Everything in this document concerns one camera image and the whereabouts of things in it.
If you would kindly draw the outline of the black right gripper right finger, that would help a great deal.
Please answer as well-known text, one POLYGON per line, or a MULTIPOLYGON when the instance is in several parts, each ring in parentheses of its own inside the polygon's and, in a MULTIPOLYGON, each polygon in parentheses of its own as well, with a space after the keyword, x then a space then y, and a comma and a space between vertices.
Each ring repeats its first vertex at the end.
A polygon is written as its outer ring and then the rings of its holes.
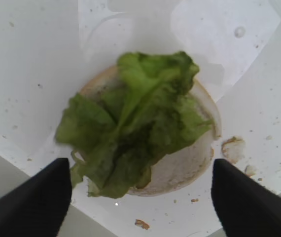
POLYGON ((215 159, 211 199, 228 237, 281 237, 281 197, 215 159))

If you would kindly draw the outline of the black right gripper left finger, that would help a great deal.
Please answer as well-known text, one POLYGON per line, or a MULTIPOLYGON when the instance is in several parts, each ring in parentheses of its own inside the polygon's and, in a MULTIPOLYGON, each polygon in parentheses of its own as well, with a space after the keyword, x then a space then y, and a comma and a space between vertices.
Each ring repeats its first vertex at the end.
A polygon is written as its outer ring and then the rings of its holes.
POLYGON ((71 195, 69 160, 58 158, 0 198, 0 237, 56 237, 71 195))

